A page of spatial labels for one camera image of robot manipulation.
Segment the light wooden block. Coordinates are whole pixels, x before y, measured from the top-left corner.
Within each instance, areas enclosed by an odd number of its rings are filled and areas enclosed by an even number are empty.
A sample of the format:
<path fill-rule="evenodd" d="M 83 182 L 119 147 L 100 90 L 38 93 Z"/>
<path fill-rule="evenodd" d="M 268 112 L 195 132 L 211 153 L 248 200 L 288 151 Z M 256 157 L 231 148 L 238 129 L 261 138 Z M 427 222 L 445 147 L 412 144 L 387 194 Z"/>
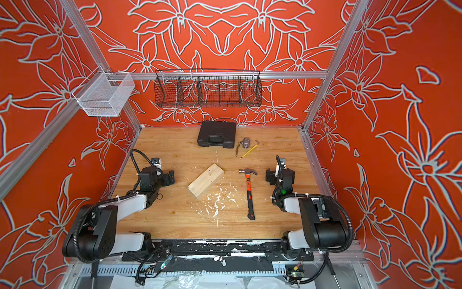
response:
<path fill-rule="evenodd" d="M 188 186 L 188 191 L 200 199 L 224 174 L 225 171 L 222 168 L 212 164 Z"/>

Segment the orange black claw hammer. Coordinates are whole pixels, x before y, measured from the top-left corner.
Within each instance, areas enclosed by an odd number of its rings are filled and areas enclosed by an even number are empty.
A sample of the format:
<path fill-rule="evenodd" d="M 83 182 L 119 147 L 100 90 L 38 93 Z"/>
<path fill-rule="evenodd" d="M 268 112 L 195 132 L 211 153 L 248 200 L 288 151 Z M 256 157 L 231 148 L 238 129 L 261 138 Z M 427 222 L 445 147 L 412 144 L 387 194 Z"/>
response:
<path fill-rule="evenodd" d="M 251 190 L 251 176 L 257 176 L 257 172 L 253 169 L 240 169 L 239 173 L 245 174 L 246 183 L 247 183 L 247 204 L 248 204 L 248 219 L 255 220 L 255 211 L 253 206 L 252 190 Z"/>

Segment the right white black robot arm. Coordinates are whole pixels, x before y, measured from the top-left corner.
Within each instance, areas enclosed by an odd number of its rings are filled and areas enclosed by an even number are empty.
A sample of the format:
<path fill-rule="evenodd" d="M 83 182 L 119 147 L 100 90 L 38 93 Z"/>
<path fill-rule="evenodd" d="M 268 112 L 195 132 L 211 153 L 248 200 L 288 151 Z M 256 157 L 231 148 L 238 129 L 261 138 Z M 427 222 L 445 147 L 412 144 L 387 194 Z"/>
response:
<path fill-rule="evenodd" d="M 353 224 L 345 208 L 333 197 L 294 191 L 295 172 L 276 156 L 276 168 L 267 169 L 265 180 L 274 186 L 271 202 L 285 213 L 301 217 L 302 228 L 285 232 L 282 250 L 320 250 L 340 253 L 353 243 Z"/>

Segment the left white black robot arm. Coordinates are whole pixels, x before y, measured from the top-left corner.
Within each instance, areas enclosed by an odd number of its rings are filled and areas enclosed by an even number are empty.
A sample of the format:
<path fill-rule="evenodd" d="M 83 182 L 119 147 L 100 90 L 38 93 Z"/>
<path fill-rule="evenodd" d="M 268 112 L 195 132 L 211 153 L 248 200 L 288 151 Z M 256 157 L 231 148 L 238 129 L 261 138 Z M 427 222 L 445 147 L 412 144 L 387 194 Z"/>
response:
<path fill-rule="evenodd" d="M 82 206 L 64 240 L 64 257 L 91 264 L 112 255 L 123 255 L 129 260 L 147 264 L 154 262 L 155 254 L 165 252 L 165 249 L 157 249 L 153 245 L 148 232 L 117 231 L 121 220 L 150 208 L 162 198 L 161 188 L 176 182 L 174 171 L 164 171 L 160 158 L 149 158 L 142 151 L 132 149 L 129 153 L 132 161 L 135 161 L 136 154 L 147 160 L 148 166 L 141 169 L 137 162 L 133 163 L 137 172 L 133 189 L 123 196 Z"/>

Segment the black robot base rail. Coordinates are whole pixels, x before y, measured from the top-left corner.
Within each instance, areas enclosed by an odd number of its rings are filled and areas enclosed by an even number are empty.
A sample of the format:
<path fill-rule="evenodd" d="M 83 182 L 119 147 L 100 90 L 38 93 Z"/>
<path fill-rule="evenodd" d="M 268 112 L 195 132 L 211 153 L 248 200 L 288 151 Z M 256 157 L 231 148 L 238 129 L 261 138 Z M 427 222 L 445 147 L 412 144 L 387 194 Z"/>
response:
<path fill-rule="evenodd" d="M 138 259 L 148 256 L 153 250 L 184 258 L 243 257 L 262 258 L 267 261 L 313 261 L 313 253 L 304 249 L 283 250 L 280 239 L 153 239 L 150 246 L 130 252 Z"/>

